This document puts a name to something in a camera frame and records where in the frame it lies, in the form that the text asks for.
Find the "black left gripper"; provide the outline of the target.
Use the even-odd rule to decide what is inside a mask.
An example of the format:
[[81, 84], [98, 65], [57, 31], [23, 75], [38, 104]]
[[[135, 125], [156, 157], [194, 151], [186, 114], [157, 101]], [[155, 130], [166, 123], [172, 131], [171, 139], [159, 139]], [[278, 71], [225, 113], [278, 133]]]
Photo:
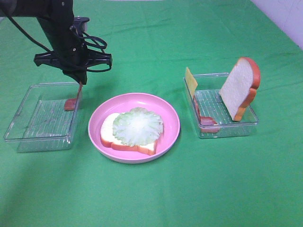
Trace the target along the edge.
[[84, 47], [71, 48], [65, 55], [56, 51], [36, 54], [36, 66], [42, 64], [59, 68], [63, 74], [82, 85], [87, 84], [87, 72], [106, 72], [112, 69], [112, 55]]

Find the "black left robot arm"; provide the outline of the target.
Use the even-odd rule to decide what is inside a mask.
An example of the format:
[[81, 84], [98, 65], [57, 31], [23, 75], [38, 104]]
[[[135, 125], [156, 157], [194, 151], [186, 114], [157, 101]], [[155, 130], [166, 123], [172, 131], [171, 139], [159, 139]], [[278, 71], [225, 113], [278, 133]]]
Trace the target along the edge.
[[[30, 41], [45, 50], [36, 54], [34, 63], [61, 69], [63, 74], [85, 85], [92, 66], [105, 64], [100, 72], [112, 68], [112, 56], [105, 53], [107, 43], [88, 35], [88, 17], [75, 17], [71, 0], [2, 0], [0, 15], [7, 17]], [[35, 17], [52, 49], [36, 41], [15, 20], [15, 17]]]

